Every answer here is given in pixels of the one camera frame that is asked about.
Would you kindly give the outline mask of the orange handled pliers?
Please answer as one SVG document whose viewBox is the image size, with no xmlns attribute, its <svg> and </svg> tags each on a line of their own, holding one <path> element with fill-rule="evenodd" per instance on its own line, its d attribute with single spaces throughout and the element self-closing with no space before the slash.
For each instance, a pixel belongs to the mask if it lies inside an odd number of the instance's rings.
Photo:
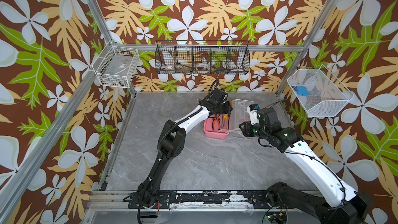
<svg viewBox="0 0 398 224">
<path fill-rule="evenodd" d="M 211 124 L 211 128 L 213 131 L 219 131 L 221 128 L 221 122 L 219 119 L 219 115 L 214 115 L 212 117 L 212 124 Z"/>
</svg>

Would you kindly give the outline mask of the thin black yellow screwdriver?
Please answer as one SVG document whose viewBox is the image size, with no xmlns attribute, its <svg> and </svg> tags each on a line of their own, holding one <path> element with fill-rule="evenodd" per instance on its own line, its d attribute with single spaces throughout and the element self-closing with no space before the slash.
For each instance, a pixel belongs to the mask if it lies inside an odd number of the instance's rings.
<svg viewBox="0 0 398 224">
<path fill-rule="evenodd" d="M 227 130 L 228 129 L 228 114 L 222 115 L 221 119 L 221 129 Z"/>
</svg>

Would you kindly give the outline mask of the pink plastic tool box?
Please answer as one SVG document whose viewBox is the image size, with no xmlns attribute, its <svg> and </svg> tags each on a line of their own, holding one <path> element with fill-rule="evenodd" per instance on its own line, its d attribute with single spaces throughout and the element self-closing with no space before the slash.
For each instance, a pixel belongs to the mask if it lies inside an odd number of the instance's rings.
<svg viewBox="0 0 398 224">
<path fill-rule="evenodd" d="M 231 102 L 233 110 L 230 114 L 228 114 L 228 129 L 219 131 L 213 131 L 211 128 L 212 124 L 212 115 L 210 118 L 206 119 L 204 122 L 204 133 L 207 138 L 214 139 L 226 139 L 227 137 L 241 140 L 248 140 L 248 138 L 244 137 L 242 130 L 239 128 L 239 125 L 243 122 L 250 121 L 249 114 L 247 113 L 246 108 L 253 104 L 253 101 L 250 100 L 241 100 L 236 99 Z"/>
</svg>

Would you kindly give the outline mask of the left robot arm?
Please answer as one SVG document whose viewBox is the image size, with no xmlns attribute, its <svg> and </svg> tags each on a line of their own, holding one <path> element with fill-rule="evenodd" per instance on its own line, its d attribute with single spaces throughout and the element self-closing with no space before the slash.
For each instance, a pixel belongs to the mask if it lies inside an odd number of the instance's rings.
<svg viewBox="0 0 398 224">
<path fill-rule="evenodd" d="M 171 161 L 182 152 L 187 133 L 212 115 L 229 114 L 232 111 L 231 103 L 227 99 L 228 93 L 224 90 L 210 89 L 207 96 L 198 100 L 193 111 L 181 119 L 168 120 L 165 123 L 158 139 L 156 160 L 149 175 L 137 189 L 140 208 L 154 205 L 163 176 Z"/>
</svg>

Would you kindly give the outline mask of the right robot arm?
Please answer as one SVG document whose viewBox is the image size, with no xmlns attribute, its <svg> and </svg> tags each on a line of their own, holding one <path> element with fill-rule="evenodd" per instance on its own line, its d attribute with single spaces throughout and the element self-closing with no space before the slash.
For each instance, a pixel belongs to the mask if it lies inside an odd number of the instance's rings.
<svg viewBox="0 0 398 224">
<path fill-rule="evenodd" d="M 278 182 L 267 189 L 270 207 L 301 210 L 322 224 L 360 224 L 370 210 L 371 197 L 359 193 L 338 177 L 313 152 L 294 128 L 283 128 L 272 107 L 260 108 L 252 104 L 246 108 L 250 120 L 239 125 L 247 138 L 266 140 L 267 148 L 276 148 L 294 162 L 322 194 L 320 197 L 293 189 Z"/>
</svg>

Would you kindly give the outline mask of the blue object in basket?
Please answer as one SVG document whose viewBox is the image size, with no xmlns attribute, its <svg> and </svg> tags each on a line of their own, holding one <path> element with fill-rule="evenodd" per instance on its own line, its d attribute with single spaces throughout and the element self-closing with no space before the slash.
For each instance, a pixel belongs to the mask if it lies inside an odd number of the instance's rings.
<svg viewBox="0 0 398 224">
<path fill-rule="evenodd" d="M 296 86 L 295 92 L 298 96 L 304 96 L 304 97 L 309 96 L 309 92 L 305 86 Z"/>
</svg>

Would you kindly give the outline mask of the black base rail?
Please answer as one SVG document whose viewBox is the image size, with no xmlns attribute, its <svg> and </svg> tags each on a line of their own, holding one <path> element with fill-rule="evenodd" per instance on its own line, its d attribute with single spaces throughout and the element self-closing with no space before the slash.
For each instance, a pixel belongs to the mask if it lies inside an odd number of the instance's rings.
<svg viewBox="0 0 398 224">
<path fill-rule="evenodd" d="M 176 191 L 160 190 L 154 197 L 150 209 L 171 209 L 173 206 L 199 205 L 200 207 L 232 207 L 239 206 L 254 209 L 294 208 L 291 204 L 271 203 L 267 199 L 267 190 L 230 190 L 230 191 Z"/>
</svg>

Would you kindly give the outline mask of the aluminium frame post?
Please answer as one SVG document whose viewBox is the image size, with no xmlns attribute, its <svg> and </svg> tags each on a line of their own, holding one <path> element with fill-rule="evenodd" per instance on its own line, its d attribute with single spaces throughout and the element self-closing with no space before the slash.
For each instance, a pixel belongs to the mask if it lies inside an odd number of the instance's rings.
<svg viewBox="0 0 398 224">
<path fill-rule="evenodd" d="M 124 44 L 119 44 L 114 39 L 111 37 L 110 30 L 106 24 L 105 18 L 103 14 L 101 13 L 99 4 L 97 0 L 86 0 L 89 6 L 89 9 L 92 13 L 93 20 L 97 24 L 98 32 L 102 34 L 103 39 L 105 41 L 105 47 L 110 44 L 116 44 L 116 45 L 124 45 Z M 136 91 L 134 89 L 133 83 L 131 82 L 131 86 L 128 89 L 129 93 L 131 94 L 132 97 L 136 96 Z"/>
</svg>

